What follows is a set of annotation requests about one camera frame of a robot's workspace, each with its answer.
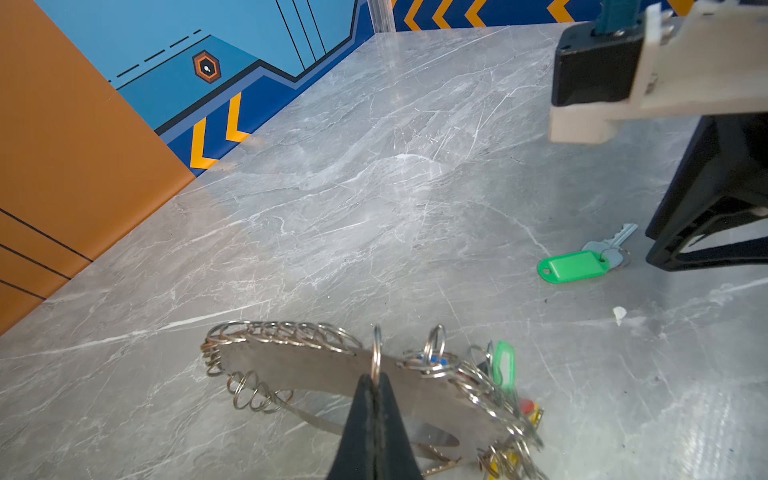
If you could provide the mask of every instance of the white debris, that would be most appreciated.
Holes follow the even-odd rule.
[[[614,307],[614,316],[616,317],[616,325],[621,326],[621,320],[627,316],[627,309],[622,306]]]

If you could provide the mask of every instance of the marble tabletop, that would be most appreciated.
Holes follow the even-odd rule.
[[[394,355],[437,323],[456,352],[509,341],[553,480],[765,478],[768,270],[644,262],[697,119],[549,143],[562,29],[381,34],[352,53],[0,337],[0,476],[325,478],[338,437],[236,411],[205,375],[212,325],[269,319],[364,343],[378,323]],[[626,268],[536,274],[627,222]]]

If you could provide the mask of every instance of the green plastic tag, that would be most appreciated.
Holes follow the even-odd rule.
[[[515,348],[499,342],[493,353],[493,381],[507,392],[515,387]]]
[[[549,283],[565,283],[605,275],[610,268],[599,253],[585,250],[543,259],[538,264],[538,274]]]

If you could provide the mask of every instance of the hexagon icon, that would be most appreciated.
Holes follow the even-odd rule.
[[[221,78],[218,58],[203,50],[193,57],[194,74],[212,84]]]

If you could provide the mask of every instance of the silver key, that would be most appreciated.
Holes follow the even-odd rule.
[[[611,268],[615,268],[624,261],[624,256],[621,255],[621,251],[618,248],[635,230],[637,230],[636,223],[625,223],[621,226],[619,233],[616,233],[613,238],[608,238],[601,242],[587,242],[581,249],[601,253],[603,258],[608,261],[608,265]]]

